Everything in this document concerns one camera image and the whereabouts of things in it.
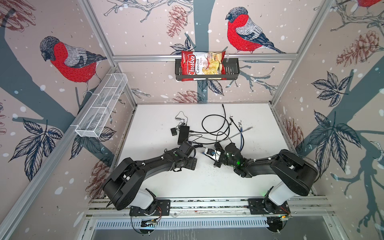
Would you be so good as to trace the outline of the black network switch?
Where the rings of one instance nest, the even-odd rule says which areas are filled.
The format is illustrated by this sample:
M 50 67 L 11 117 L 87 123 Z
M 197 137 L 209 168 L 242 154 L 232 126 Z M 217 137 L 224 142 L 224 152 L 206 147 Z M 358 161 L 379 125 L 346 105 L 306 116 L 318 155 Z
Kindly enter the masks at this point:
M 190 133 L 189 126 L 180 126 L 179 127 L 179 137 L 178 137 L 178 145 L 181 145 L 183 142 L 188 141 Z

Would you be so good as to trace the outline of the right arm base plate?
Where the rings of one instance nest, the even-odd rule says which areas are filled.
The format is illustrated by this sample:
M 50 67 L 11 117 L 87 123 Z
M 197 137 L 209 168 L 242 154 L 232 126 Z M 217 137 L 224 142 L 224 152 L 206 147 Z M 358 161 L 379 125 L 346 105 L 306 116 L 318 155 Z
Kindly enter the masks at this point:
M 278 206 L 269 199 L 248 199 L 248 209 L 251 215 L 289 215 L 291 213 L 287 202 Z

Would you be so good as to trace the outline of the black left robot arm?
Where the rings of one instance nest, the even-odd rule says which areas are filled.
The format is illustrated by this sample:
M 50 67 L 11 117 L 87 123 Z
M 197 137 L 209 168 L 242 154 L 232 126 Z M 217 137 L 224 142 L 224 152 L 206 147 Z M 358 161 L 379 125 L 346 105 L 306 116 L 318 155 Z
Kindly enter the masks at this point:
M 134 161 L 125 158 L 106 178 L 102 190 L 109 198 L 108 206 L 114 205 L 118 211 L 128 206 L 136 207 L 150 215 L 156 211 L 158 199 L 149 189 L 141 189 L 144 180 L 162 172 L 193 171 L 196 164 L 196 149 L 189 142 L 152 159 Z

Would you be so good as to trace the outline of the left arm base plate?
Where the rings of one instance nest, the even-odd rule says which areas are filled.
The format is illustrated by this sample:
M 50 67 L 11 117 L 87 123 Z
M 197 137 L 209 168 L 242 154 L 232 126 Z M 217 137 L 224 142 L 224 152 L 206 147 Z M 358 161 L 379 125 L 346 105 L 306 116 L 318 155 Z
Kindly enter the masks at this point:
M 170 214 L 170 200 L 154 200 L 146 209 L 132 207 L 130 217 L 162 217 Z

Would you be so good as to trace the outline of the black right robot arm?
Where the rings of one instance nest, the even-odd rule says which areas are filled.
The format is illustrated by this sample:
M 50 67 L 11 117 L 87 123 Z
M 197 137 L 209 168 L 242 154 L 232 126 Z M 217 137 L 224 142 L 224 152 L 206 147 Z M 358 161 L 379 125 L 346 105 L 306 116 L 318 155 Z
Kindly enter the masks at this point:
M 319 175 L 316 167 L 285 149 L 268 158 L 246 159 L 234 143 L 225 148 L 216 143 L 215 149 L 207 149 L 205 154 L 215 161 L 215 166 L 233 167 L 234 172 L 242 178 L 278 176 L 281 182 L 271 187 L 265 196 L 265 203 L 272 206 L 281 206 L 296 195 L 307 196 Z

